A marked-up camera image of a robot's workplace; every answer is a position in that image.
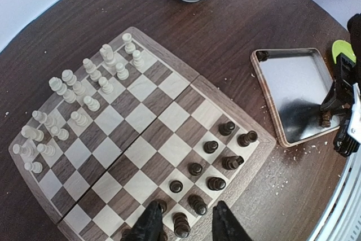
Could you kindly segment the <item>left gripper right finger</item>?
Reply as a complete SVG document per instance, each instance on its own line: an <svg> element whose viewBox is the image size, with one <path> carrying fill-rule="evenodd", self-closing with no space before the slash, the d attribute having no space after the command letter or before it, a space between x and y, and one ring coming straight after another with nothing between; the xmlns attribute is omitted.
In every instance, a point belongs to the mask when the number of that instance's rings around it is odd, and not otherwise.
<svg viewBox="0 0 361 241"><path fill-rule="evenodd" d="M212 239L216 241L252 241L223 200L213 207Z"/></svg>

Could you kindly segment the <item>black chess piece back row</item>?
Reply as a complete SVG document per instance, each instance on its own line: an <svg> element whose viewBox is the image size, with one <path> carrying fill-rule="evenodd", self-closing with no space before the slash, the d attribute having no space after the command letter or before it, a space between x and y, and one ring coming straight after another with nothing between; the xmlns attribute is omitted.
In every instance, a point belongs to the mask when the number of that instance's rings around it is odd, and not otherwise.
<svg viewBox="0 0 361 241"><path fill-rule="evenodd" d="M208 206L201 196L192 194L188 197L188 203L197 215L203 216L208 211Z"/></svg>

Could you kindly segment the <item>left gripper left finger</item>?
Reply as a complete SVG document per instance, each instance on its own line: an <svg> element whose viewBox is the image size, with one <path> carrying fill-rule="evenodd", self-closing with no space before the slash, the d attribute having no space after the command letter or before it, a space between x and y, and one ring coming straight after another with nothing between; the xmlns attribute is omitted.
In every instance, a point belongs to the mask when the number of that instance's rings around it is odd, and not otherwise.
<svg viewBox="0 0 361 241"><path fill-rule="evenodd" d="M123 232L121 240L164 240L162 207L158 200L149 203L134 226Z"/></svg>

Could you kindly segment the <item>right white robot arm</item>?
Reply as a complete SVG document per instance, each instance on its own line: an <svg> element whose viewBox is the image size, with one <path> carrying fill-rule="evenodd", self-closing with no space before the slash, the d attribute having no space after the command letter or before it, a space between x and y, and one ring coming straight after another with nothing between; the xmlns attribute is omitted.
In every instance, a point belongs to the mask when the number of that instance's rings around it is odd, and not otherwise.
<svg viewBox="0 0 361 241"><path fill-rule="evenodd" d="M360 84L360 14L355 14L347 22L350 34L350 44L355 54L355 62L345 53L336 56L333 67L334 80L330 91L320 106L321 114L327 112L334 115L344 104L353 101L353 85Z"/></svg>

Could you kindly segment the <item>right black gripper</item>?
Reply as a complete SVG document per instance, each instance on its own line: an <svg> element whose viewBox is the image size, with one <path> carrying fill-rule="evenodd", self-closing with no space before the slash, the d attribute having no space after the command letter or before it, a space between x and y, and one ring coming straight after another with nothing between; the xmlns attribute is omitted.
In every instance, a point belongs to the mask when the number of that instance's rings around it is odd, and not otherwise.
<svg viewBox="0 0 361 241"><path fill-rule="evenodd" d="M320 106L324 116L340 113L342 106L352 105L354 101L353 85L358 82L356 63L344 53L339 53L333 65L333 75L331 88Z"/></svg>

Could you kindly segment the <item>wooden chess board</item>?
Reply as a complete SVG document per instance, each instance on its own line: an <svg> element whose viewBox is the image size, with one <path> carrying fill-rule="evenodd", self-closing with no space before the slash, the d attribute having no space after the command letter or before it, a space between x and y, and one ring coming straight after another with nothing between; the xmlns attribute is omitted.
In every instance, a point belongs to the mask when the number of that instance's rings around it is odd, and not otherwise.
<svg viewBox="0 0 361 241"><path fill-rule="evenodd" d="M136 49L126 54L119 37L130 32ZM205 77L135 27L109 44L124 58L115 75L83 83L100 106L66 104L55 94L38 109L57 119L47 129L32 116L27 125L44 132L37 142L20 133L11 142L35 148L35 157L9 153L42 208L69 240L120 240L153 200L167 202L163 224L176 240L173 214L184 213L189 240L211 240L212 214L199 216L188 197L201 196L209 208L223 200L233 205L275 146L275 139ZM218 127L232 121L231 135ZM239 135L254 130L258 139L247 147ZM217 141L207 154L203 145ZM241 156L236 170L225 170L222 158ZM190 163L203 171L192 176ZM221 177L226 187L208 189L209 177ZM183 183L172 193L173 180Z"/></svg>

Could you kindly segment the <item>metal tray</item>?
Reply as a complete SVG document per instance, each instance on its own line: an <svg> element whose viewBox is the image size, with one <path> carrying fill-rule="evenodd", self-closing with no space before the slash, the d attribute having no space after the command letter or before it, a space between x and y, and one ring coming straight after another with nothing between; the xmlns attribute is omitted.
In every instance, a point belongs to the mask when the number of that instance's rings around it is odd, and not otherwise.
<svg viewBox="0 0 361 241"><path fill-rule="evenodd" d="M257 51L268 51L268 60L259 62ZM250 61L281 146L292 147L340 127L338 116L329 128L320 126L320 106L333 79L318 49L258 49Z"/></svg>

